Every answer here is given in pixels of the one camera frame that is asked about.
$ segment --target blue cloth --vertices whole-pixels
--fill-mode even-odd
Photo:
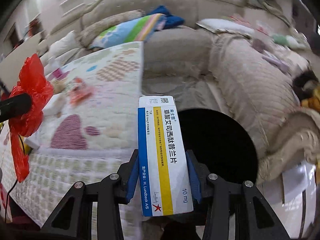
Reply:
[[[154,9],[153,11],[148,13],[147,15],[151,15],[151,14],[155,14],[155,13],[161,13],[161,14],[166,15],[167,21],[165,22],[164,29],[171,29],[176,26],[182,25],[184,23],[183,18],[181,18],[179,16],[172,15],[170,13],[170,11],[164,5],[160,5],[158,8]]]

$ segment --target patterned blanket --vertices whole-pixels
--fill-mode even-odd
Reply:
[[[67,103],[61,113],[45,117],[36,132],[41,147],[29,158],[30,174],[12,191],[13,200],[42,226],[63,195],[76,181],[100,181],[127,162],[137,147],[137,107],[139,104],[143,43],[131,42],[104,49],[64,66],[63,82],[83,79],[93,94],[77,106]],[[3,185],[15,182],[8,125],[0,135],[0,166]],[[120,215],[126,239],[140,235],[137,216],[140,196]],[[93,207],[92,238],[96,239],[97,205]]]

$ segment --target metal screw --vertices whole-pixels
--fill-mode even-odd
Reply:
[[[82,188],[83,183],[81,181],[78,181],[75,183],[75,188]]]
[[[244,184],[247,186],[247,187],[253,187],[253,183],[250,181],[250,180],[246,180],[244,182]]]
[[[116,180],[116,179],[118,179],[119,178],[119,174],[117,174],[117,173],[112,173],[111,175],[110,175],[110,179],[112,179],[112,180]]]
[[[214,173],[211,173],[209,174],[209,179],[213,179],[213,180],[216,180],[218,178],[218,175],[217,174],[214,174]]]

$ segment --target red starfish logo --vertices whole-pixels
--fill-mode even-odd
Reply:
[[[161,211],[161,207],[159,207],[159,204],[158,205],[153,205],[155,208],[156,208],[156,210],[155,211],[157,211],[157,210],[159,210],[159,211]]]

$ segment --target black round object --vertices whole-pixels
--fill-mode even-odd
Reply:
[[[185,150],[193,150],[198,162],[229,182],[255,183],[257,153],[250,136],[231,117],[209,109],[178,112]]]

